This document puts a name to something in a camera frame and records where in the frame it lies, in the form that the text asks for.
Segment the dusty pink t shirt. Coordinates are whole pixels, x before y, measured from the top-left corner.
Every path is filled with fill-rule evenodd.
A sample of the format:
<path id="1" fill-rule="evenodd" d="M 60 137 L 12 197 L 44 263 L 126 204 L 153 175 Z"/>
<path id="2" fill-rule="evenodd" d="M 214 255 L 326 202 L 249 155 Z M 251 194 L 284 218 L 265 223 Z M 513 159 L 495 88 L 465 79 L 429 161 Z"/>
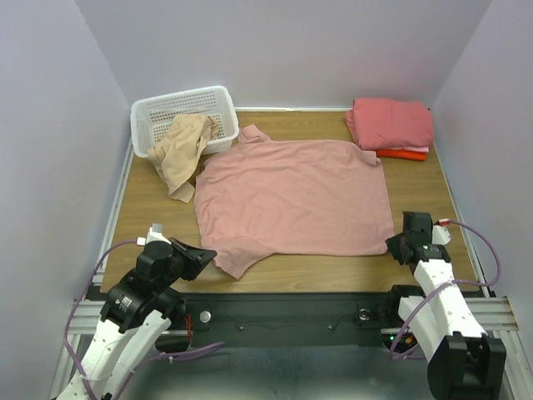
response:
<path id="1" fill-rule="evenodd" d="M 253 125 L 203 163 L 193 205 L 202 246 L 233 278 L 274 254 L 381 255 L 394 233 L 374 152 L 340 140 L 276 141 Z"/>

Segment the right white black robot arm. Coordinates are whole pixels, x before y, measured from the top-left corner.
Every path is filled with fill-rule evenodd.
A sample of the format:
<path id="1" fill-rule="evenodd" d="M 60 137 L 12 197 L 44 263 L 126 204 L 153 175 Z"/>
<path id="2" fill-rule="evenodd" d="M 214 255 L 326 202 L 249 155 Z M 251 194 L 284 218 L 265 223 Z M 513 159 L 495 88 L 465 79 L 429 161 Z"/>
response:
<path id="1" fill-rule="evenodd" d="M 503 342 L 490 337 L 461 292 L 465 281 L 453 273 L 446 244 L 449 219 L 433 221 L 427 212 L 404 212 L 400 233 L 386 240 L 389 253 L 407 265 L 415 286 L 395 285 L 387 295 L 385 315 L 400 324 L 391 355 L 412 333 L 427 361 L 427 382 L 435 399 L 497 399 L 506 364 Z"/>

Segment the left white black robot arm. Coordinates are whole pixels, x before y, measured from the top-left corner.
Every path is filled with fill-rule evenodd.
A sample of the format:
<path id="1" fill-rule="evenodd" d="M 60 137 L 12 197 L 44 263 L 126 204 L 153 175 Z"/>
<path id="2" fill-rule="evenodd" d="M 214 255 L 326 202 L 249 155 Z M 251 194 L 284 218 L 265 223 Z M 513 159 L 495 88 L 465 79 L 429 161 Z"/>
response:
<path id="1" fill-rule="evenodd" d="M 193 247 L 160 233 L 133 240 L 141 248 L 134 267 L 107 293 L 95 333 L 83 357 L 69 339 L 63 346 L 75 371 L 60 399 L 118 399 L 148 353 L 171 326 L 184 325 L 192 337 L 192 315 L 177 280 L 193 281 L 214 260 L 216 251 Z"/>

